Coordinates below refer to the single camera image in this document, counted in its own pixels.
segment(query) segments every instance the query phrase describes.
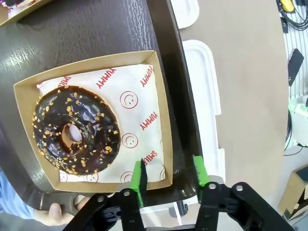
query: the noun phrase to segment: beige table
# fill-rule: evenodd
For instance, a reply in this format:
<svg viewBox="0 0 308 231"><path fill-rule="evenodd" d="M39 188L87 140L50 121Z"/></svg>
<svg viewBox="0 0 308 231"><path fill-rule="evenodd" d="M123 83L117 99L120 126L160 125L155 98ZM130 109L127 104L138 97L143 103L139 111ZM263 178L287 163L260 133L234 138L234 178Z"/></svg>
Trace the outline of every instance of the beige table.
<svg viewBox="0 0 308 231"><path fill-rule="evenodd" d="M199 0L199 6L197 22L181 37L204 42L214 55L226 184L245 181L265 196L277 186L287 126L287 59L276 3Z"/></svg>

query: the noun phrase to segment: red text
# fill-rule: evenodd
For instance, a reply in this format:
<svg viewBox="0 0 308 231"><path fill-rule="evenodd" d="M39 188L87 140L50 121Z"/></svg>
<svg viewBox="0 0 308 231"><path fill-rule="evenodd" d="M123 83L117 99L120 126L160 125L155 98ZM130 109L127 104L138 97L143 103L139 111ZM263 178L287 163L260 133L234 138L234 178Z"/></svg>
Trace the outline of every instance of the red text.
<svg viewBox="0 0 308 231"><path fill-rule="evenodd" d="M151 123L153 123L153 121L155 120L155 119L157 119L158 118L158 115L155 113L155 112L153 112L150 116L149 116L149 118L148 119L145 119L145 121L142 123L142 124L140 124L140 126L142 127L142 130L144 131Z"/></svg>
<svg viewBox="0 0 308 231"><path fill-rule="evenodd" d="M144 78L142 80L140 80L140 83L142 84L143 87L148 83L150 77L152 76L153 71L154 70L153 70L152 66L150 66L147 73L144 75Z"/></svg>
<svg viewBox="0 0 308 231"><path fill-rule="evenodd" d="M72 78L72 77L70 77L70 76L64 76L64 78L63 78L63 79L61 80L61 82L59 83L58 87L67 85L68 81L69 81L71 78Z"/></svg>
<svg viewBox="0 0 308 231"><path fill-rule="evenodd" d="M155 151L151 151L150 155L147 155L146 157L143 158L145 165L148 165L148 163L150 163L156 156L157 153Z"/></svg>
<svg viewBox="0 0 308 231"><path fill-rule="evenodd" d="M108 79L113 75L113 73L116 71L116 69L110 68L108 71L105 72L105 74L101 77L101 80L98 80L96 85L101 89L104 84L108 81Z"/></svg>

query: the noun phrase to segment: donut hole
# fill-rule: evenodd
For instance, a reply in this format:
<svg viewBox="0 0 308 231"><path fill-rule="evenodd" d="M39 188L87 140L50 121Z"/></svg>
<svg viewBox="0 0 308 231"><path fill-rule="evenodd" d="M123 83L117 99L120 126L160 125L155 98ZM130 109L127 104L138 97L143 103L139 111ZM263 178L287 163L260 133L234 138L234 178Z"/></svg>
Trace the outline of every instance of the donut hole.
<svg viewBox="0 0 308 231"><path fill-rule="evenodd" d="M65 125L62 131L62 140L67 147L71 147L74 142L81 144L82 135L75 125Z"/></svg>

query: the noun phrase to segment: human hand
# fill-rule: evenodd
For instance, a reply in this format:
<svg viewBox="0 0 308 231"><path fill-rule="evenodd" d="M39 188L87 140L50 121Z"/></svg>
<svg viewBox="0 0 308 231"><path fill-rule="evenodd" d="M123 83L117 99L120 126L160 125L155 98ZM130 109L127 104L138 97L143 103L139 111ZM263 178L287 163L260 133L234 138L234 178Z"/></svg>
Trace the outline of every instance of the human hand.
<svg viewBox="0 0 308 231"><path fill-rule="evenodd" d="M89 199L90 198L88 197L83 198L77 205L75 205L76 209L79 211ZM69 213L62 214L61 207L57 203L53 203L50 206L49 211L34 209L34 216L35 220L47 226L68 224L74 218L74 216Z"/></svg>

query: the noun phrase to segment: partially visible donut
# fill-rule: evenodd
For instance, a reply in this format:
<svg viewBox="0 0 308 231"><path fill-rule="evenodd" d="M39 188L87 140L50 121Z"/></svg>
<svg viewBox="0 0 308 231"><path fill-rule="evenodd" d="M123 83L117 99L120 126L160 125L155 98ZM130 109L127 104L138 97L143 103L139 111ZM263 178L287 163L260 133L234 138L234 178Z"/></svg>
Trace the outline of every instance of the partially visible donut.
<svg viewBox="0 0 308 231"><path fill-rule="evenodd" d="M40 153L55 167L73 175L89 175L107 168L120 147L120 131L108 103L76 86L44 95L33 113L33 138ZM63 130L75 125L82 141L64 142Z"/></svg>

